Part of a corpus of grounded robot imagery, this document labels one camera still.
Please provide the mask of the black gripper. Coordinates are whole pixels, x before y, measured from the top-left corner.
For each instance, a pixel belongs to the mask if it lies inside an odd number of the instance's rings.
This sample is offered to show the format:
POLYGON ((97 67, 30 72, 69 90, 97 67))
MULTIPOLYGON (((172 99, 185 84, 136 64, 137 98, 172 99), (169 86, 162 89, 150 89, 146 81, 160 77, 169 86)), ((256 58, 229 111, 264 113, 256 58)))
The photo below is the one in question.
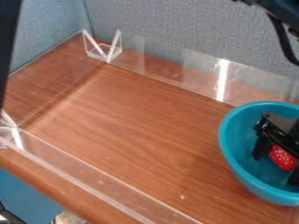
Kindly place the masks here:
MULTIPOLYGON (((286 152, 299 158, 299 118, 288 118, 272 112, 262 112, 260 120, 253 126, 256 143, 252 157, 258 160, 269 151, 272 144, 277 144, 286 152)), ((299 184, 299 167, 288 177, 286 184, 299 184)))

